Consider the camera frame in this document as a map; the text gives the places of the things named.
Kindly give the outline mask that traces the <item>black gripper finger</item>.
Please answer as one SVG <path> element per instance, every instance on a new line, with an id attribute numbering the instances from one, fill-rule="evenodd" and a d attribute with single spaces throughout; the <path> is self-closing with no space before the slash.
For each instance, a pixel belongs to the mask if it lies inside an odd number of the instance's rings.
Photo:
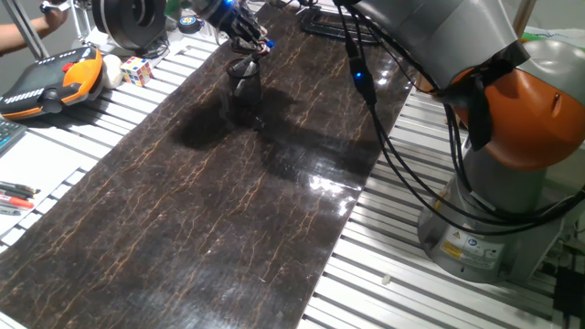
<path id="1" fill-rule="evenodd" d="M 270 47 L 268 46 L 269 43 L 268 39 L 268 31 L 266 29 L 262 29 L 260 32 L 260 36 L 256 37 L 252 44 L 254 45 L 254 49 L 256 51 L 269 51 Z"/>
<path id="2" fill-rule="evenodd" d="M 254 43 L 249 43 L 241 38 L 233 38 L 230 40 L 230 48 L 234 53 L 245 56 L 256 56 L 259 53 L 259 48 Z"/>

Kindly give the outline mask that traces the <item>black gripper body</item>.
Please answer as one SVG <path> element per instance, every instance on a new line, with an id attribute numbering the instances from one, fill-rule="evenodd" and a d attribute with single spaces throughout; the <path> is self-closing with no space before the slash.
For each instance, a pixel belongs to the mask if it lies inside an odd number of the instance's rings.
<path id="1" fill-rule="evenodd" d="M 261 26 L 236 0 L 201 0 L 200 18 L 229 37 L 244 41 L 260 41 Z"/>

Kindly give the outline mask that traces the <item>person right hand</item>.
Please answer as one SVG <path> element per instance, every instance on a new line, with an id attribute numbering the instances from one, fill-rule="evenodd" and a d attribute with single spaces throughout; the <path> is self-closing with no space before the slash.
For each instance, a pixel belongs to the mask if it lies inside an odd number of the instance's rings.
<path id="1" fill-rule="evenodd" d="M 38 32 L 48 35 L 58 30 L 68 19 L 69 13 L 58 9 L 50 9 L 43 14 Z"/>

